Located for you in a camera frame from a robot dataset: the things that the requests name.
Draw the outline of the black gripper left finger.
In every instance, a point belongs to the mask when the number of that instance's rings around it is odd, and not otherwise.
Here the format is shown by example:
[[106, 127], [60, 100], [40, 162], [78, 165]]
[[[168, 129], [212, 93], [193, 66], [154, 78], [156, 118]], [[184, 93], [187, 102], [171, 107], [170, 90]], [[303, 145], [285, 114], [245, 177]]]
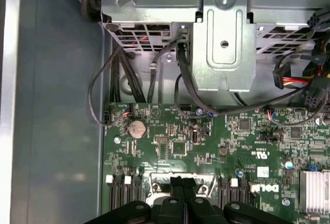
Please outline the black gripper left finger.
[[171, 196], [164, 199], [161, 205], [151, 207], [142, 201], [132, 201], [87, 223], [183, 223], [185, 207], [183, 178], [172, 177], [170, 187]]

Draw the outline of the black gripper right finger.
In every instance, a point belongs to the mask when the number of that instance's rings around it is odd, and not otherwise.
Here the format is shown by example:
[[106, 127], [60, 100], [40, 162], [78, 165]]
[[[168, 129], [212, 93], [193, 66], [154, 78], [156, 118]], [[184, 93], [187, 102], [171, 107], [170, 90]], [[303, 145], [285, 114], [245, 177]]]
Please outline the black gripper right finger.
[[208, 199], [196, 196], [196, 183], [192, 178], [183, 178], [183, 186], [190, 223], [288, 223], [243, 202], [229, 202], [223, 209], [211, 205]]

